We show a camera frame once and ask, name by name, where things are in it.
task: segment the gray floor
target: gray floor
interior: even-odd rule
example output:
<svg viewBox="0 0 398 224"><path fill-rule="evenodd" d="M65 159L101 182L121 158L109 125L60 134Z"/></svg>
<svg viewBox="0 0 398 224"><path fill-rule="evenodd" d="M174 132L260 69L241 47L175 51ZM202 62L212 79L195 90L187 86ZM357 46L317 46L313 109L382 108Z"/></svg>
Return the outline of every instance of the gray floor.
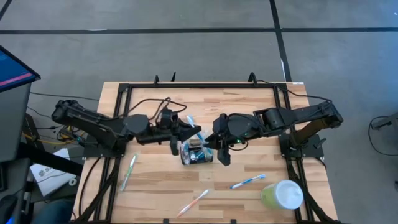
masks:
<svg viewBox="0 0 398 224"><path fill-rule="evenodd" d="M282 27L398 27L397 1L278 0ZM272 27L260 0L13 0L0 29L135 29ZM345 122L322 131L338 216L347 223L396 223L398 157L369 145L371 118L398 112L398 33L284 33L293 81L331 98ZM274 33L0 35L5 46L42 75L32 91L99 98L105 81L247 79L283 81ZM58 99L33 96L50 114ZM80 100L87 108L96 102ZM51 126L45 118L38 126ZM42 134L51 135L50 131ZM373 133L379 150L397 153L391 128Z"/></svg>

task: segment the plastic cup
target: plastic cup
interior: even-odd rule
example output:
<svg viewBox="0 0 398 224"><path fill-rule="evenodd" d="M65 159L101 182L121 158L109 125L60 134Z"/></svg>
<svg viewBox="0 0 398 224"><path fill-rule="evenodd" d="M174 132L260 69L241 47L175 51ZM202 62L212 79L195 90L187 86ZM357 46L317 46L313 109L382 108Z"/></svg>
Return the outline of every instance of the plastic cup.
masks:
<svg viewBox="0 0 398 224"><path fill-rule="evenodd" d="M301 206L303 200L302 189L291 180L268 185L261 192L261 201L269 208L294 210Z"/></svg>

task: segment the monitor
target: monitor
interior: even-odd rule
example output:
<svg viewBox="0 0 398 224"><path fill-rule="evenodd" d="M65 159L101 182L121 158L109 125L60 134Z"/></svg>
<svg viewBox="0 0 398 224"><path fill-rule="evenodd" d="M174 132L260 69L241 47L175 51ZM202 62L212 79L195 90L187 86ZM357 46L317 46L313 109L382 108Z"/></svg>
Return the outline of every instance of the monitor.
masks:
<svg viewBox="0 0 398 224"><path fill-rule="evenodd" d="M0 45L0 93L39 79L39 74Z"/></svg>

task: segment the wooden tabletop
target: wooden tabletop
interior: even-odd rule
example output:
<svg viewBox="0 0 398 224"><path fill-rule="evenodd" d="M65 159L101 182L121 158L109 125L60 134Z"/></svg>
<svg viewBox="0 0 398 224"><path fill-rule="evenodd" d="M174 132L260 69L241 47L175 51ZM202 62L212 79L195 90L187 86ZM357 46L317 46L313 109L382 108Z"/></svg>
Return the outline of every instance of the wooden tabletop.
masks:
<svg viewBox="0 0 398 224"><path fill-rule="evenodd" d="M99 113L113 115L118 85L118 82L104 83L98 105ZM287 86L297 94L306 94L302 83L288 83ZM272 90L265 88L136 88L132 91L130 105L134 106L145 98L168 96L188 106L179 113L180 118L192 115L202 130L208 130L209 133L213 121L221 113L252 114L254 110L275 107ZM291 94L289 97L292 108L308 106L305 97ZM131 114L152 116L158 105L159 102L148 101ZM170 105L169 108L180 109L175 105ZM280 155L279 142L275 137L255 139L243 151L230 151L231 165L227 167L216 157L209 164L183 166L179 156L171 155L167 143L161 146L141 146L132 141L121 160L118 187L135 153L139 155L126 189L124 192L119 189L116 191L112 223L161 223L164 218L169 218L170 223L229 223L231 219L237 219L238 223L295 223L293 211L271 210L263 206L260 200L260 192L265 186L288 179L285 159ZM91 158L85 162L74 207L75 214L78 214L82 183L95 160ZM97 163L90 175L83 195L83 210L98 192L103 161L101 159ZM310 193L326 214L337 218L325 168L315 159L305 159L304 167ZM259 174L266 174L267 178L238 189L228 188ZM177 213L206 189L210 190L209 194L177 218ZM101 218L104 218L107 200L108 195L105 195ZM306 218L304 211L302 206L303 218Z"/></svg>

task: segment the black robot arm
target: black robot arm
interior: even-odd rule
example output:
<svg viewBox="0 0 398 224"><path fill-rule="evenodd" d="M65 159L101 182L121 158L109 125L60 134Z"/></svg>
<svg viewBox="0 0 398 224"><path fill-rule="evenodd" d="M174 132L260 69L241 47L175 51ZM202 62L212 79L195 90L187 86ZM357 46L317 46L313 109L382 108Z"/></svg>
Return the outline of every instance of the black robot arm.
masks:
<svg viewBox="0 0 398 224"><path fill-rule="evenodd" d="M289 110L268 108L250 114L221 114L213 122L213 134L206 138L206 147L216 149L217 158L225 166L231 163L229 147L249 140L278 136L295 124L311 121L303 129L289 134L290 147L299 147L308 138L325 128L337 128L343 118L332 102Z"/></svg>
<svg viewBox="0 0 398 224"><path fill-rule="evenodd" d="M123 155L127 142L134 137L139 144L154 142L160 144L170 141L172 154L178 155L177 141L185 141L201 131L200 126L191 127L182 122L177 113L166 107L162 109L160 117L160 121L156 121L155 125L142 114L125 118L110 118L84 108L76 100L60 100L52 114L55 122L74 126L88 133L88 139L91 138L97 142L95 146L97 149L91 152L96 151L109 157ZM85 142L82 138L77 140L87 148L94 145L92 142Z"/></svg>

